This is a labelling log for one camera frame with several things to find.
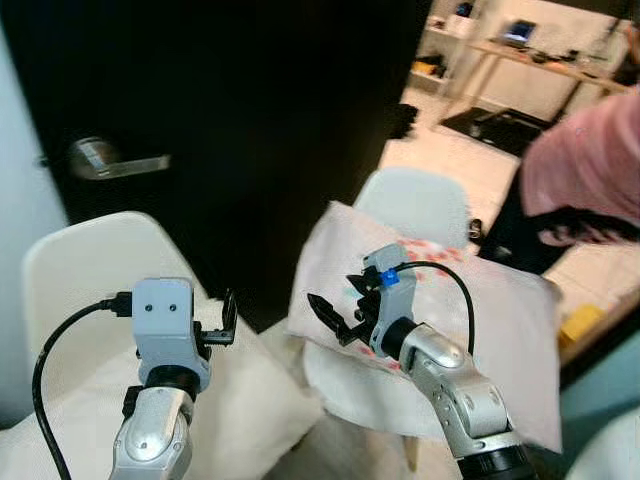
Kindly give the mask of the cream pillow with coloured print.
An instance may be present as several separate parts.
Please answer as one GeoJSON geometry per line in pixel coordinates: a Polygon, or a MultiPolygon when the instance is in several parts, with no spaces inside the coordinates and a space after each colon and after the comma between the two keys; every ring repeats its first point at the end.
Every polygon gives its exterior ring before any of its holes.
{"type": "Polygon", "coordinates": [[[474,355],[481,374],[497,387],[517,433],[549,451],[561,451],[558,296],[543,276],[479,259],[443,244],[404,236],[351,206],[330,204],[307,238],[294,274],[289,333],[307,339],[303,364],[326,411],[375,431],[442,440],[428,398],[401,366],[353,342],[342,346],[307,302],[320,294],[351,321],[358,298],[346,280],[366,255],[402,244],[416,280],[413,317],[465,346],[476,332],[474,355]]]}

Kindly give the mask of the plain cream pillow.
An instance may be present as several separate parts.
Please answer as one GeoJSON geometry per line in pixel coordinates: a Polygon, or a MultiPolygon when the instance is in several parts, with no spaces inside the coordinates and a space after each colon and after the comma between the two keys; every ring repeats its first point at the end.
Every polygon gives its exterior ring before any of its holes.
{"type": "MultiPolygon", "coordinates": [[[[132,340],[99,360],[76,357],[73,340],[95,326],[131,332],[127,317],[91,314],[59,339],[44,374],[45,410],[74,480],[108,480],[125,390],[138,381],[132,340]]],[[[184,480],[261,480],[321,416],[319,399],[239,325],[233,346],[212,352],[212,381],[196,398],[195,453],[184,480]]],[[[58,479],[35,417],[0,430],[0,480],[58,479]]]]}

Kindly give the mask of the white plastic shell chair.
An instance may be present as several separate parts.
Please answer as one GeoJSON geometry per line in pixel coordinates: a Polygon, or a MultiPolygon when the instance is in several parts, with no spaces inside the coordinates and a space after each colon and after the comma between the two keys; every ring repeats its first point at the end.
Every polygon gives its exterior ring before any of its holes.
{"type": "Polygon", "coordinates": [[[445,175],[411,166],[380,168],[366,179],[353,207],[404,236],[445,247],[470,244],[465,189],[445,175]]]}
{"type": "MultiPolygon", "coordinates": [[[[129,291],[147,276],[182,276],[195,293],[196,320],[223,326],[220,302],[211,300],[177,243],[145,212],[124,211],[56,230],[28,248],[22,264],[23,317],[29,357],[36,360],[52,330],[84,306],[129,291]]],[[[59,339],[44,370],[46,404],[82,403],[118,413],[125,389],[123,355],[133,346],[131,323],[99,312],[59,339]]]]}

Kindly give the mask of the person's black-trousered legs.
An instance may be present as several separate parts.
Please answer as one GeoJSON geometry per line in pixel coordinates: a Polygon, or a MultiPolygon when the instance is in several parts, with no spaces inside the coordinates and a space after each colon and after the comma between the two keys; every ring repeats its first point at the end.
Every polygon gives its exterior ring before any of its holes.
{"type": "Polygon", "coordinates": [[[570,246],[552,246],[540,241],[522,207],[522,174],[524,168],[518,166],[477,256],[507,268],[541,275],[552,269],[570,251],[570,246]]]}

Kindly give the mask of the black object on floor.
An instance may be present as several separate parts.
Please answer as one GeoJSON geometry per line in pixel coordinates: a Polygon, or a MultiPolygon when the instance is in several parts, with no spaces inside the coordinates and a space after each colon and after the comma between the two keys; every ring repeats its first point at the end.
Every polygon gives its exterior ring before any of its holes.
{"type": "Polygon", "coordinates": [[[407,104],[407,102],[401,102],[401,104],[394,106],[388,140],[407,140],[413,132],[413,125],[415,125],[419,114],[420,109],[415,105],[407,104]]]}

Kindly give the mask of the black door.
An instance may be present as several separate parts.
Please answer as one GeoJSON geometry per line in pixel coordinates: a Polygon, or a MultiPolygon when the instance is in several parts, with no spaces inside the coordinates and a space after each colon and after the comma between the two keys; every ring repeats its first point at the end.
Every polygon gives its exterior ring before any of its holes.
{"type": "Polygon", "coordinates": [[[0,0],[0,29],[70,223],[140,211],[205,291],[279,323],[315,221],[380,163],[429,0],[0,0]],[[70,173],[70,143],[172,165],[70,173]]]}

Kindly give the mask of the black floor mat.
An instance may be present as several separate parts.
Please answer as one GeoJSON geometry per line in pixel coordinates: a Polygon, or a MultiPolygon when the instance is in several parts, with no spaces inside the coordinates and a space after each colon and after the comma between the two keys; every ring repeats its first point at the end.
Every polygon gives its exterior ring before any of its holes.
{"type": "Polygon", "coordinates": [[[509,108],[470,108],[448,116],[440,125],[516,157],[524,156],[541,133],[553,127],[548,120],[509,108]]]}

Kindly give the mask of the small yellow object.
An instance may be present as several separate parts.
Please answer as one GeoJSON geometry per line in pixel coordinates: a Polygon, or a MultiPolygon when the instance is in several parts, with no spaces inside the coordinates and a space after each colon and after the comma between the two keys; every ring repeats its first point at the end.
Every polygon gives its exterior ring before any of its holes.
{"type": "Polygon", "coordinates": [[[593,303],[582,303],[580,306],[571,308],[563,316],[563,323],[557,337],[558,347],[564,349],[582,339],[604,316],[605,310],[593,303]]]}

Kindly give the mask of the white bedding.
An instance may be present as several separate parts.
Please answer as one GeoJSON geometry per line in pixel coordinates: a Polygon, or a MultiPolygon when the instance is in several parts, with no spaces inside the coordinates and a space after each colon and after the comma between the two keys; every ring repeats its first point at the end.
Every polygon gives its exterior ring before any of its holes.
{"type": "Polygon", "coordinates": [[[585,445],[564,480],[634,479],[639,430],[639,408],[614,417],[585,445]]]}

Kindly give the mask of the white shelf unit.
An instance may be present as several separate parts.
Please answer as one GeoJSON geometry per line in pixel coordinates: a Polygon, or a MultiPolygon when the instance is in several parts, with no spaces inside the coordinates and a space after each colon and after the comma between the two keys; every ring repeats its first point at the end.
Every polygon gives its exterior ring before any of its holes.
{"type": "Polygon", "coordinates": [[[408,86],[448,96],[466,55],[483,0],[429,0],[426,26],[410,70],[408,86]]]}

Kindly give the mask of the wooden table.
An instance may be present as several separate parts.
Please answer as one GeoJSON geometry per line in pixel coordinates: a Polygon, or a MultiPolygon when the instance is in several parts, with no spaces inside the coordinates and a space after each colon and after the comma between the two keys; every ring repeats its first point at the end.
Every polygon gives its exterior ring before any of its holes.
{"type": "Polygon", "coordinates": [[[502,61],[512,61],[512,63],[524,65],[524,67],[544,70],[544,72],[570,78],[579,84],[594,84],[594,86],[602,90],[602,93],[600,93],[602,99],[612,95],[612,93],[634,91],[634,87],[623,86],[623,84],[613,82],[608,76],[596,76],[595,73],[591,73],[589,70],[576,67],[573,64],[563,63],[563,61],[538,63],[538,61],[532,60],[530,55],[518,52],[515,47],[502,46],[490,41],[471,42],[467,47],[479,52],[479,59],[476,61],[475,68],[462,79],[460,92],[444,106],[442,113],[436,116],[435,125],[442,124],[443,120],[448,118],[448,115],[451,115],[458,105],[462,105],[465,113],[471,108],[475,108],[477,102],[483,97],[486,87],[492,83],[492,79],[502,61]]]}

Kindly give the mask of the open laptop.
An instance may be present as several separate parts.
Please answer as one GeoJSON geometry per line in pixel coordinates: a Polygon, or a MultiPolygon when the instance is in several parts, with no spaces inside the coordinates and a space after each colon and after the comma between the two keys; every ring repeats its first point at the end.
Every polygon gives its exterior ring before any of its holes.
{"type": "Polygon", "coordinates": [[[538,27],[538,24],[531,22],[531,20],[512,20],[508,24],[506,32],[500,37],[500,41],[504,45],[513,47],[513,49],[526,49],[536,27],[538,27]]]}

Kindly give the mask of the teal upholstered bed frame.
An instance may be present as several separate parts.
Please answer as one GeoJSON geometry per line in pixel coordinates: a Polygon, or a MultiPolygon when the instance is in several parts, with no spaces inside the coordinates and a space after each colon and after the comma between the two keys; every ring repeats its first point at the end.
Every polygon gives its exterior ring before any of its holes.
{"type": "Polygon", "coordinates": [[[635,333],[564,390],[559,398],[564,456],[579,456],[609,421],[637,407],[639,356],[640,333],[635,333]]]}

